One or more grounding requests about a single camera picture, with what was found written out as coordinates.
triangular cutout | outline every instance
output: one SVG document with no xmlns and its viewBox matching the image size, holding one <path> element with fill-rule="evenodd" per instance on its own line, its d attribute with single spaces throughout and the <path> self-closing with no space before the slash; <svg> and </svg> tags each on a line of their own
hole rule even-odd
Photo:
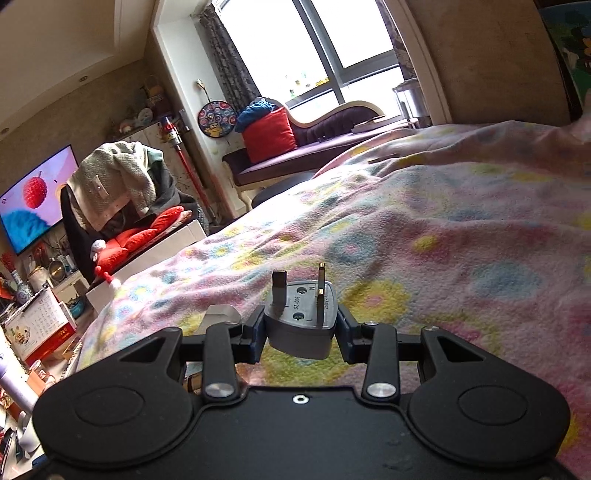
<svg viewBox="0 0 591 480">
<path fill-rule="evenodd" d="M 164 345 L 164 338 L 155 338 L 151 342 L 142 345 L 133 352 L 128 353 L 120 360 L 122 362 L 135 362 L 140 364 L 149 364 L 158 358 L 160 349 Z"/>
<path fill-rule="evenodd" d="M 453 363 L 459 362 L 482 362 L 484 359 L 479 357 L 477 354 L 466 350 L 461 345 L 450 340 L 446 337 L 439 337 L 439 345 L 443 349 L 443 353 L 447 357 L 447 360 Z"/>
</svg>

window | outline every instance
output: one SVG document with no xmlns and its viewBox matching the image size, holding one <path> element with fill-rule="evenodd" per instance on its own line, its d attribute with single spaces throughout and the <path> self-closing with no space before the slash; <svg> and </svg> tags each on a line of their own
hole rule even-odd
<svg viewBox="0 0 591 480">
<path fill-rule="evenodd" d="M 367 100 L 399 113 L 402 74 L 375 0 L 217 0 L 262 95 L 311 121 Z"/>
</svg>

blue pillow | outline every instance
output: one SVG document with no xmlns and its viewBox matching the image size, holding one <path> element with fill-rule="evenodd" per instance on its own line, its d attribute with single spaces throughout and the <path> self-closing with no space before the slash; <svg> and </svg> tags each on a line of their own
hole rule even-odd
<svg viewBox="0 0 591 480">
<path fill-rule="evenodd" d="M 240 115 L 238 115 L 234 130 L 241 134 L 242 132 L 244 132 L 244 130 L 246 130 L 246 127 L 248 127 L 248 125 L 263 118 L 265 115 L 268 115 L 276 108 L 276 105 L 267 102 L 267 100 L 265 100 L 264 98 L 262 100 L 252 102 L 242 111 Z"/>
</svg>

window pane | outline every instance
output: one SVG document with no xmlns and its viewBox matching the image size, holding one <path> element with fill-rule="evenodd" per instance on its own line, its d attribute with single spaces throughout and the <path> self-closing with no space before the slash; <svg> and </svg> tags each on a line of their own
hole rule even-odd
<svg viewBox="0 0 591 480">
<path fill-rule="evenodd" d="M 375 0 L 312 1 L 343 67 L 392 50 Z"/>
<path fill-rule="evenodd" d="M 290 108 L 290 112 L 300 122 L 311 122 L 337 108 L 339 103 L 334 92 L 325 93 L 303 105 Z"/>
<path fill-rule="evenodd" d="M 291 0 L 232 0 L 220 17 L 262 96 L 287 102 L 326 78 Z"/>
<path fill-rule="evenodd" d="M 404 79 L 400 68 L 378 73 L 355 83 L 350 83 L 342 89 L 346 102 L 351 100 L 365 100 L 375 103 L 387 115 L 398 115 L 400 109 L 396 103 L 392 89 L 400 85 Z"/>
</svg>

raspberry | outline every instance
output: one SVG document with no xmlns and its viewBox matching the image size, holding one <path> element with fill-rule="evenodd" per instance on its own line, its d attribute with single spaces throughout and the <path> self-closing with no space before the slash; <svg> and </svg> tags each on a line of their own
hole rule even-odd
<svg viewBox="0 0 591 480">
<path fill-rule="evenodd" d="M 39 176 L 28 179 L 22 188 L 22 197 L 29 208 L 38 208 L 47 197 L 47 183 Z"/>
</svg>

